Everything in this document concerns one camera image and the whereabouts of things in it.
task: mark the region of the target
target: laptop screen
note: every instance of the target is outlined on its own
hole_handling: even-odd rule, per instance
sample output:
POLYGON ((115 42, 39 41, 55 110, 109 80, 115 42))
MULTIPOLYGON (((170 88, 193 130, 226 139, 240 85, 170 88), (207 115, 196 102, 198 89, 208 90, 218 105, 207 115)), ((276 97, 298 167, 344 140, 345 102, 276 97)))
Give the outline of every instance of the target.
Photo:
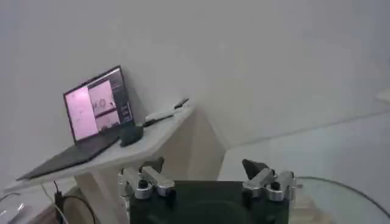
POLYGON ((68 91, 64 100, 75 141, 133 122, 119 66, 68 91))

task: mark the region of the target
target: power cord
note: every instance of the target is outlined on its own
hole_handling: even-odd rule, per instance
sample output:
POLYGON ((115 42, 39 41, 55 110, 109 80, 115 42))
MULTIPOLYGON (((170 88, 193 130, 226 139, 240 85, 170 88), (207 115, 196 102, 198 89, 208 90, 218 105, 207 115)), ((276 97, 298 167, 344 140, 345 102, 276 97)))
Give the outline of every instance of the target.
POLYGON ((390 213, 382 205, 380 205, 373 198, 371 198, 370 196, 366 195, 365 193, 359 191, 358 189, 355 189, 355 188, 353 188, 351 186, 348 186, 346 184, 343 184, 343 183, 340 183, 340 182, 337 182, 337 181, 334 181, 334 180, 329 180, 329 179, 326 179, 326 178, 322 178, 322 177, 301 176, 301 177, 296 177, 296 178, 297 179, 302 179, 302 180, 319 180, 319 181, 328 182, 328 183, 332 183, 332 184, 344 187, 344 188, 346 188, 346 189, 348 189, 350 191, 353 191, 353 192, 357 193, 358 195, 362 196, 363 198, 369 200, 380 211, 382 211, 387 216, 387 218, 390 219, 390 213))
POLYGON ((6 199, 7 197, 11 196, 11 195, 20 195, 20 194, 16 193, 16 192, 12 192, 12 193, 8 193, 8 194, 5 194, 5 195, 2 195, 2 196, 0 196, 0 202, 3 201, 4 199, 6 199))
MULTIPOLYGON (((60 208, 63 211, 65 200, 69 199, 69 198, 75 198, 75 199, 81 201, 87 207, 88 211, 90 212, 90 214, 92 216, 93 223, 96 224, 95 214, 94 214, 90 204, 88 204, 87 201, 85 201, 84 199, 82 199, 78 196, 75 196, 75 195, 62 195, 62 192, 60 192, 58 189, 59 188, 58 184, 55 181, 53 181, 53 182, 54 182, 55 188, 57 190, 57 192, 54 194, 54 197, 55 197, 55 204, 58 208, 60 208)), ((59 220, 60 223, 62 223, 61 217, 57 217, 57 219, 59 220)))
POLYGON ((54 182, 54 185, 55 185, 55 189, 57 190, 57 193, 60 192, 60 190, 58 189, 59 186, 57 185, 57 182, 53 181, 54 182))
POLYGON ((96 224, 96 219, 95 219, 95 215, 93 213, 93 210, 91 208, 91 206, 82 198, 78 197, 78 196, 75 196, 75 195, 65 195, 63 197, 63 201, 65 202, 66 199, 69 199, 69 198, 74 198, 74 199, 77 199, 79 201, 81 201, 82 203, 85 204, 85 206, 87 207, 87 209, 89 210, 91 216, 92 216, 92 219, 93 219, 93 224, 96 224))
POLYGON ((46 194, 46 196, 49 198, 49 200, 53 203, 54 207, 56 208, 56 210, 61 214, 62 216, 62 219, 64 220, 64 222, 66 224, 69 224, 68 220, 66 219, 65 215, 63 214, 63 212, 61 211, 61 209, 55 204, 54 200, 49 196, 48 192, 46 191, 46 189, 44 188, 43 184, 41 184, 41 187, 42 187, 42 190, 44 192, 44 194, 46 194))

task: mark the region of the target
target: white shelf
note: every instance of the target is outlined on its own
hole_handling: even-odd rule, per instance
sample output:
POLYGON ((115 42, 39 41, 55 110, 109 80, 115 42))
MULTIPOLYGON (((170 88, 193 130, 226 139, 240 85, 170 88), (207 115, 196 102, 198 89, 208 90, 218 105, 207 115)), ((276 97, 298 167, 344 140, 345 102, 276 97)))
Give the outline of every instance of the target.
POLYGON ((143 138, 130 146, 122 148, 119 146, 119 142, 117 142, 90 162, 31 180, 15 181, 6 187, 4 192, 15 192, 48 181, 82 175, 152 156, 192 112, 192 108, 186 108, 182 112, 175 114, 174 117, 146 128, 143 138))

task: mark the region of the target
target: desk leg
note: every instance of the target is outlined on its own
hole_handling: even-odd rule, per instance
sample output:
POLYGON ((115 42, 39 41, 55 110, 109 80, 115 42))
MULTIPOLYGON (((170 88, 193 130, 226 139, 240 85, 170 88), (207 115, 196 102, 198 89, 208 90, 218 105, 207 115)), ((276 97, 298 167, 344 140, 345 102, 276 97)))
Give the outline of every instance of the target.
POLYGON ((112 197, 109 186, 100 172, 79 175, 75 179, 100 224, 129 223, 123 209, 118 209, 119 199, 115 201, 112 197))

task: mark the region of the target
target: cable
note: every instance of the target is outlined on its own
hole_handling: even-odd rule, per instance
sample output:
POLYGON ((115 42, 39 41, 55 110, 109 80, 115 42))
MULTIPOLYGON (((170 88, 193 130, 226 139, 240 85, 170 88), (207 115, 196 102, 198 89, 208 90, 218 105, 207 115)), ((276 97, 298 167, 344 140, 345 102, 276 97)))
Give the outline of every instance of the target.
POLYGON ((55 204, 54 200, 49 196, 49 194, 46 191, 46 189, 44 188, 43 184, 41 184, 41 187, 42 187, 42 190, 43 190, 44 194, 46 194, 46 196, 48 196, 49 200, 53 203, 53 205, 56 208, 56 210, 58 210, 58 212, 61 214, 62 219, 64 220, 65 224, 69 224, 68 220, 65 218, 65 215, 63 214, 61 209, 55 204))
POLYGON ((57 185, 57 182, 55 182, 55 181, 53 181, 53 182, 54 182, 55 188, 56 188, 56 190, 57 190, 57 193, 60 192, 60 190, 58 189, 59 186, 57 185))
POLYGON ((96 219, 95 219, 94 212, 93 212, 93 210, 92 210, 90 204, 88 204, 87 201, 85 201, 84 199, 82 199, 82 198, 80 198, 80 197, 78 197, 78 196, 75 196, 75 195, 66 195, 66 196, 63 197, 63 199, 64 199, 64 204, 65 204, 65 200, 66 200, 67 198, 74 198, 74 199, 77 199, 77 200, 81 201, 82 203, 84 203, 85 206, 87 207, 87 209, 89 210, 91 216, 92 216, 93 224, 96 224, 96 219))
POLYGON ((11 195, 20 195, 20 194, 12 192, 12 193, 8 193, 8 194, 5 194, 5 195, 2 195, 2 196, 0 196, 0 202, 3 201, 5 198, 11 196, 11 195))
POLYGON ((323 181, 323 182, 328 182, 328 183, 332 183, 332 184, 335 184, 335 185, 338 185, 338 186, 341 186, 341 187, 344 187, 350 191, 353 191, 355 193, 357 193, 358 195, 362 196, 363 198, 369 200, 372 204, 374 204, 379 210, 381 210, 386 216, 387 218, 390 219, 390 213, 382 206, 380 205, 378 202, 376 202, 374 199, 372 199, 370 196, 366 195, 365 193, 359 191, 358 189, 355 189, 351 186, 348 186, 346 184, 343 184, 343 183, 340 183, 340 182, 337 182, 337 181, 334 181, 334 180, 329 180, 329 179, 326 179, 326 178, 321 178, 321 177, 312 177, 312 176, 301 176, 301 177, 296 177, 297 179, 302 179, 302 180, 319 180, 319 181, 323 181))

